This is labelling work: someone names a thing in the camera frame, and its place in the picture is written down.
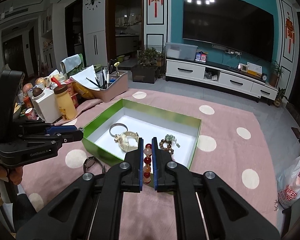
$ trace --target tv stand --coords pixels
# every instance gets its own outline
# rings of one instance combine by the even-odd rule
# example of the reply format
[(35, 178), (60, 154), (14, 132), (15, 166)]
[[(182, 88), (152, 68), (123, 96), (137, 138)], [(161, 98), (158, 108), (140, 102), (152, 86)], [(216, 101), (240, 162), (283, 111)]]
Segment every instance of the tv stand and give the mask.
[[(218, 79), (206, 79), (205, 71), (214, 71)], [(192, 84), (221, 90), (223, 92), (236, 92), (240, 95), (249, 95), (257, 103), (261, 97), (268, 99), (268, 105), (275, 100), (278, 89), (261, 81), (260, 78), (248, 73), (228, 68), (213, 62), (200, 63), (182, 59), (167, 58), (166, 81), (191, 82)]]

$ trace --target teal wall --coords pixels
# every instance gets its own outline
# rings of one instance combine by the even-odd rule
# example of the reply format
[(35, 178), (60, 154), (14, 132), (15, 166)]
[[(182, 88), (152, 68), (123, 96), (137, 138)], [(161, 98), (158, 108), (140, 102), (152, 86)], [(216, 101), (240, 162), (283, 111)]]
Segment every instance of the teal wall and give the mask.
[[(269, 13), (274, 17), (274, 48), (273, 48), (273, 59), (276, 60), (278, 52), (278, 39), (279, 39), (279, 19), (278, 19), (278, 9), (276, 0), (243, 0), (245, 2), (251, 3)], [(208, 52), (207, 60), (221, 63), (222, 62), (222, 50), (214, 49), (211, 47), (211, 44), (200, 42), (200, 41), (190, 41), (182, 39), (182, 8), (183, 0), (171, 0), (171, 42), (176, 43), (185, 43), (197, 45), (199, 49), (202, 49), (205, 52)], [(229, 66), (237, 66), (239, 63), (239, 56), (235, 59), (235, 56), (224, 53), (223, 54), (223, 64)], [(241, 55), (241, 63), (246, 64), (247, 62), (255, 63), (261, 65), (263, 72), (267, 73), (270, 77), (269, 64), (264, 60), (251, 56), (249, 54), (243, 53)]]

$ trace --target white drawer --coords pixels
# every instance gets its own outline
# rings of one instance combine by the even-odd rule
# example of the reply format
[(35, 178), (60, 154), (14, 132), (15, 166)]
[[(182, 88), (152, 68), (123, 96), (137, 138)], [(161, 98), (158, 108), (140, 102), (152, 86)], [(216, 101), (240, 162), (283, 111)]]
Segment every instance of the white drawer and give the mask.
[(262, 96), (262, 97), (266, 97), (266, 98), (275, 100), (278, 92), (269, 87), (266, 87), (266, 86), (263, 86), (263, 85), (260, 85), (257, 83), (253, 83), (251, 93), (256, 94), (258, 96)]
[(229, 75), (221, 72), (219, 77), (219, 84), (223, 84), (226, 86), (233, 87), (235, 89), (245, 90), (250, 92), (253, 82), (246, 80), (244, 78), (236, 77), (233, 75)]
[(204, 66), (187, 64), (182, 62), (167, 61), (167, 74), (186, 76), (190, 78), (203, 79)]

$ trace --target silver bangle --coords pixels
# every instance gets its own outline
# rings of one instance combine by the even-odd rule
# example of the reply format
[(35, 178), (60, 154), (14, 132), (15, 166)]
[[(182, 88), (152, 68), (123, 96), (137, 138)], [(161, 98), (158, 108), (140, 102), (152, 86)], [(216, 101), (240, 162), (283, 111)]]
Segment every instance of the silver bangle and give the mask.
[(114, 124), (112, 124), (112, 125), (110, 126), (110, 128), (109, 128), (109, 133), (110, 133), (110, 135), (111, 135), (112, 137), (116, 137), (116, 134), (113, 135), (113, 134), (111, 133), (111, 129), (112, 129), (113, 127), (115, 127), (115, 126), (123, 126), (123, 127), (124, 127), (125, 129), (127, 129), (127, 131), (128, 131), (128, 127), (125, 126), (123, 123), (119, 123), (119, 122), (114, 123)]

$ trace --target black tv screen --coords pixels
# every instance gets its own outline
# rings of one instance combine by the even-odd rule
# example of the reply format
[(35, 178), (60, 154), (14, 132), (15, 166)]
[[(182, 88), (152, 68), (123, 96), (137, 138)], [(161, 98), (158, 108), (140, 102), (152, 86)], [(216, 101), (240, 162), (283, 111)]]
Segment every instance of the black tv screen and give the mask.
[(184, 0), (182, 38), (221, 45), (271, 62), (273, 15), (242, 0)]

